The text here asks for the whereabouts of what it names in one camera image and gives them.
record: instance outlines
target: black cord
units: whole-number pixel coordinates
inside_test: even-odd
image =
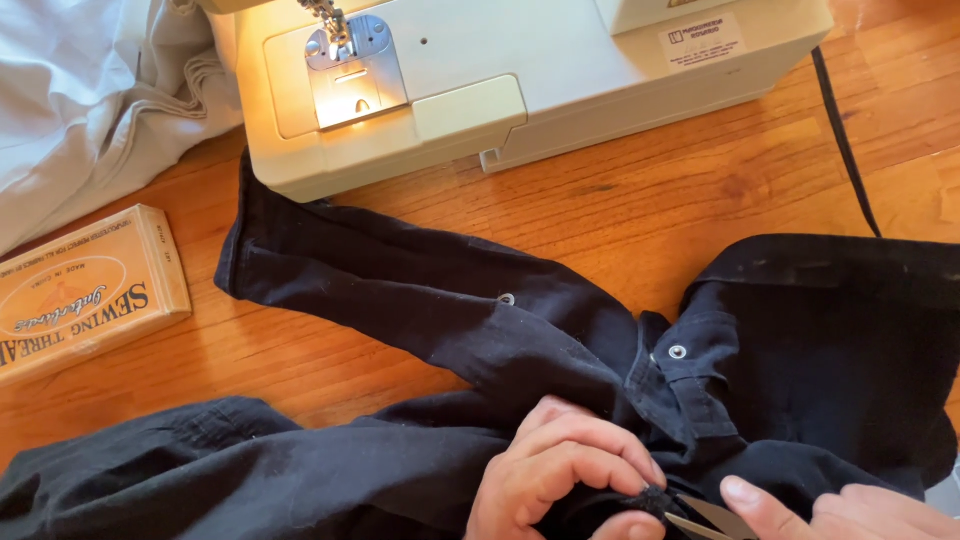
[[[856,158],[853,156],[853,148],[850,147],[850,141],[847,139],[847,130],[843,125],[843,117],[840,116],[840,109],[837,107],[837,100],[833,96],[833,85],[830,83],[830,74],[827,71],[827,62],[824,60],[824,53],[820,47],[813,49],[813,65],[817,69],[817,79],[820,80],[820,91],[824,94],[824,106],[827,108],[827,115],[830,117],[830,126],[833,128],[833,136],[837,139],[837,146],[840,147],[840,154],[843,156],[844,165],[847,166],[847,174],[850,175],[850,182],[853,184],[853,191],[856,192],[856,200],[860,203],[860,210],[863,211],[863,217],[867,220],[867,225],[874,231],[877,238],[882,238],[880,226],[876,224],[874,211],[870,208],[870,198],[867,196],[867,188],[863,185],[863,178],[860,177],[860,168],[856,166]]]

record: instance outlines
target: scissors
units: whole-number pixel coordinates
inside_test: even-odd
[[[720,529],[720,532],[717,532],[667,512],[666,519],[680,528],[691,540],[757,540],[756,534],[743,518],[728,509],[686,495],[681,495],[680,498]]]

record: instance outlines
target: white fabric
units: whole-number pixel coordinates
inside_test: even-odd
[[[242,122],[193,0],[0,0],[0,255]]]

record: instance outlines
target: wooden surface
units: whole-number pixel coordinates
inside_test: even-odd
[[[960,2],[832,4],[837,26],[823,48],[880,227],[960,241]],[[807,59],[769,96],[733,109],[491,176],[477,158],[458,160],[335,200],[559,260],[634,312],[675,317],[690,280],[740,238],[870,233],[819,94]],[[322,427],[464,385],[356,331],[235,302],[213,286],[243,146],[242,130],[208,141],[71,226],[135,203],[165,209],[195,314],[4,389],[0,468],[19,450],[218,396],[260,397]]]

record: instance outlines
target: white sewing machine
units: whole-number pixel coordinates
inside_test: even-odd
[[[253,169],[300,202],[471,154],[500,171],[756,99],[833,24],[827,0],[200,3],[236,12]]]

